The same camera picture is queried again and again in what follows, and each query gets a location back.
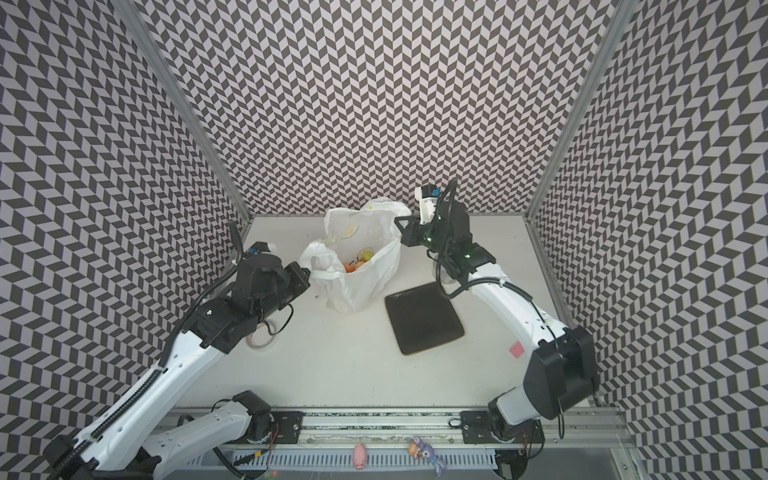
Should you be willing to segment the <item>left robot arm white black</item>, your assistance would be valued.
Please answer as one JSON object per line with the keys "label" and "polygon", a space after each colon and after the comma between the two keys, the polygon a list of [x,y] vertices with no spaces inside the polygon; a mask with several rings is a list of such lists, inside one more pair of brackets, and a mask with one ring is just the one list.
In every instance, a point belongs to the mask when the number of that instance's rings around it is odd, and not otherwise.
{"label": "left robot arm white black", "polygon": [[228,228],[233,267],[193,303],[157,362],[112,407],[77,435],[51,441],[44,450],[50,478],[163,479],[227,442],[275,439],[271,407],[252,391],[169,431],[156,430],[205,372],[310,286],[308,269],[283,264],[267,243],[244,249],[236,224]]}

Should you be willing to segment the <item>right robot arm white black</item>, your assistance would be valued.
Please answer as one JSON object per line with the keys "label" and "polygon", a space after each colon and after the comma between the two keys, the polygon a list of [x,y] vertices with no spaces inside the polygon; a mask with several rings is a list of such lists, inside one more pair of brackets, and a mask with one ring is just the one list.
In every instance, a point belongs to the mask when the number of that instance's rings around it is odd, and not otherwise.
{"label": "right robot arm white black", "polygon": [[489,429],[497,440],[512,442],[540,419],[560,420],[565,411],[597,392],[593,336],[550,316],[514,284],[496,258],[473,240],[463,206],[440,201],[428,221],[400,216],[394,225],[403,245],[423,246],[434,254],[437,276],[447,274],[457,282],[451,292],[437,289],[444,299],[470,292],[514,334],[525,374],[488,404]]}

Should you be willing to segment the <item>white plastic bag lemon print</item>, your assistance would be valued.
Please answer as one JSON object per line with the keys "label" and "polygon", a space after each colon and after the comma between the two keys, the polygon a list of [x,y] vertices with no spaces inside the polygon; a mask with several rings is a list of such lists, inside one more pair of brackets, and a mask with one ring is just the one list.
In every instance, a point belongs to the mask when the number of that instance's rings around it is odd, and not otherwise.
{"label": "white plastic bag lemon print", "polygon": [[324,236],[306,247],[298,263],[310,271],[310,284],[327,307],[357,313],[382,293],[401,257],[395,219],[410,215],[408,206],[388,198],[326,212]]}

